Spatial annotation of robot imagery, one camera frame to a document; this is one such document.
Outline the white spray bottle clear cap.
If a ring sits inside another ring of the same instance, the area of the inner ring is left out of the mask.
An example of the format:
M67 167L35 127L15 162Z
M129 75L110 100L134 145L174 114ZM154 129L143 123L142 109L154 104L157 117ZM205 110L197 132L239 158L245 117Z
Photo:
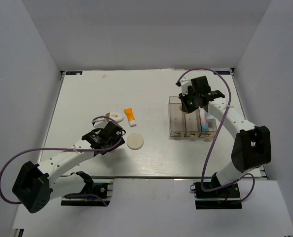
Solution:
M206 112L206 111L205 111L205 118L206 118L207 122L215 121L215 117L212 114L210 114L209 112Z

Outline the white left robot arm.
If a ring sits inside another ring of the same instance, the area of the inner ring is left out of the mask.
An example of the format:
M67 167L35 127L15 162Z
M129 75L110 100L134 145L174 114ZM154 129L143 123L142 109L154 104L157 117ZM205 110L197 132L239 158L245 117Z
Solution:
M106 205L98 191L93 191L94 181L84 171L77 171L65 177L64 174L84 161L97 155L104 155L125 143L125 130L109 121L104 128L98 128L83 135L71 148L61 150L58 155L33 164L22 165L12 192L30 213L36 213L55 198L90 198Z

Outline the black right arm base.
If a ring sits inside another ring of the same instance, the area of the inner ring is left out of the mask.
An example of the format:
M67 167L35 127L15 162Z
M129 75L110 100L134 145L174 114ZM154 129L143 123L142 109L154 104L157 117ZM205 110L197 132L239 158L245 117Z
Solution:
M190 186L190 191L194 193L197 210L242 209L237 184L213 192L204 192L200 184L196 182Z

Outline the round beige powder puff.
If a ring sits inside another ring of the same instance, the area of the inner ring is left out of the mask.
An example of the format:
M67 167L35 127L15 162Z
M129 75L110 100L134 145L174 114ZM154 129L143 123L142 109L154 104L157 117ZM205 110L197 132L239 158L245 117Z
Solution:
M140 149L144 144L143 136L138 133L132 133L127 137L127 146L132 150Z

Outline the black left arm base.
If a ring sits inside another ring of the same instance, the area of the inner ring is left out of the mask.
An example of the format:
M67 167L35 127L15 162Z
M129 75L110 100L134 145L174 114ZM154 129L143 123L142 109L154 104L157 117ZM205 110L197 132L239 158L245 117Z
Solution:
M107 207L113 192L113 179L94 179L78 194L68 194L61 199L61 206Z

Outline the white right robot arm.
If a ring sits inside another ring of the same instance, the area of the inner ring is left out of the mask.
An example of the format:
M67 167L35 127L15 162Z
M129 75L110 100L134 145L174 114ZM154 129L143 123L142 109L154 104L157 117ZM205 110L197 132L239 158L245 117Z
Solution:
M230 99L219 90L211 90L205 76L177 82L181 88L179 99L182 111L190 114L196 109L204 109L224 127L234 139L231 161L213 174L210 188L202 187L204 192L212 192L218 197L229 191L229 186L238 182L248 172L271 162L271 138L266 126L256 126L245 119L231 105Z

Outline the pink teal gradient spray bottle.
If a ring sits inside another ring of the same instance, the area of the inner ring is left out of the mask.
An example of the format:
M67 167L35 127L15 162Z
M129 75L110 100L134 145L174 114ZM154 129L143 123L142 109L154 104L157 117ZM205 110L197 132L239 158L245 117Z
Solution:
M200 118L201 118L202 131L209 131L209 125L208 125L208 122L206 120L205 114L201 115Z

